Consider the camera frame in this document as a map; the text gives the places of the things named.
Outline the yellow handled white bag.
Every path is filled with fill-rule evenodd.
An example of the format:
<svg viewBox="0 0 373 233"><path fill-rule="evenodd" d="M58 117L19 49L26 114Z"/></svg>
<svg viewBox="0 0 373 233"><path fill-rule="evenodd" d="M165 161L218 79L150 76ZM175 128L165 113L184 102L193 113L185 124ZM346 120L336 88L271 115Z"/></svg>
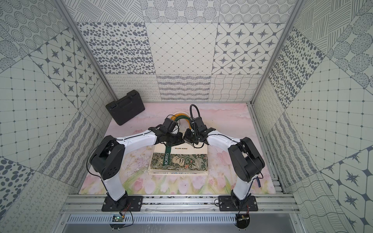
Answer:
<svg viewBox="0 0 373 233"><path fill-rule="evenodd" d="M186 112L177 112L171 116L171 119L175 121L180 121L182 119L185 119L187 122L189 122L190 116Z"/></svg>

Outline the green handled exhibition tote bag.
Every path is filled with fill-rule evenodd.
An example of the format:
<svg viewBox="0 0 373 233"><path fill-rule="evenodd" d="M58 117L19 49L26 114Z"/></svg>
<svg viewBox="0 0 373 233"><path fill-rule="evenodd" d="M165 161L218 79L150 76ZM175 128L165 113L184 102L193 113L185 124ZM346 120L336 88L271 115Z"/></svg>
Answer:
<svg viewBox="0 0 373 233"><path fill-rule="evenodd" d="M175 128L174 133L181 132L180 124L178 122L177 124L179 128ZM192 146L185 142L173 147L160 143L153 148L149 168L156 170L208 171L207 154L207 145L203 143Z"/></svg>

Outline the starry night canvas tote bag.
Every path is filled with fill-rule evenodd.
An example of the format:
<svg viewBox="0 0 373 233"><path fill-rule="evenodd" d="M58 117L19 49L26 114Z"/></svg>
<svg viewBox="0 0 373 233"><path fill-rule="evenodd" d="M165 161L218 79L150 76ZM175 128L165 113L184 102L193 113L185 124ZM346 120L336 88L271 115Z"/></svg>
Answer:
<svg viewBox="0 0 373 233"><path fill-rule="evenodd" d="M150 175L208 175L208 171L191 171L191 170L156 170L148 168Z"/></svg>

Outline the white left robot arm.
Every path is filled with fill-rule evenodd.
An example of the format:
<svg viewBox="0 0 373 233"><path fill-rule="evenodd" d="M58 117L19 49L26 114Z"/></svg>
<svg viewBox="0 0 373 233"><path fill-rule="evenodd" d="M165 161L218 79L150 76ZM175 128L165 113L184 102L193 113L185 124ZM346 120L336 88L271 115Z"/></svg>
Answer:
<svg viewBox="0 0 373 233"><path fill-rule="evenodd" d="M142 147L165 144L177 146L184 143L179 124L171 118L165 118L163 124L127 137L106 136L89 158L93 169L99 173L108 197L118 202L127 192L121 184L119 171L125 154Z"/></svg>

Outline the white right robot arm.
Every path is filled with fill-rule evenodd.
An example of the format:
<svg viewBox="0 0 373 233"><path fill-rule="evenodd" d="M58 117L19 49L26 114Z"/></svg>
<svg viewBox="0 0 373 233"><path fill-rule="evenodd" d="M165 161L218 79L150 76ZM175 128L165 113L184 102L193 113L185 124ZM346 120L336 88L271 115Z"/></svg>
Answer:
<svg viewBox="0 0 373 233"><path fill-rule="evenodd" d="M184 134L184 140L197 144L202 143L218 147L229 153L233 169L237 175L236 185L231 192L232 199L243 202L250 195L253 180L261 174L265 162L253 141L244 137L242 139L231 138L214 128L208 128L202 118L191 117L190 129Z"/></svg>

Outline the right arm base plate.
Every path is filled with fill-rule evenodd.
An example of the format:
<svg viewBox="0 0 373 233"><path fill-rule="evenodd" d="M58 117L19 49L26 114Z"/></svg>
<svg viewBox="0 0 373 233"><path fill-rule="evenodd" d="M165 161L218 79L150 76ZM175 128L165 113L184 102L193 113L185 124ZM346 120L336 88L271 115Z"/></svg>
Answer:
<svg viewBox="0 0 373 233"><path fill-rule="evenodd" d="M236 197L231 196L218 196L218 205L221 212L256 212L258 205L255 196L248 196L244 200L238 200Z"/></svg>

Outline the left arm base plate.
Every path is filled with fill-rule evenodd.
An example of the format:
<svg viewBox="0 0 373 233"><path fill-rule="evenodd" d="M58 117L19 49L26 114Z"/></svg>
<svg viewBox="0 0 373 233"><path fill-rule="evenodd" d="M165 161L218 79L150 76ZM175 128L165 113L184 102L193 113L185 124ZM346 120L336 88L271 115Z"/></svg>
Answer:
<svg viewBox="0 0 373 233"><path fill-rule="evenodd" d="M110 196L106 196L102 212L140 212L143 196L123 196L118 201L114 201Z"/></svg>

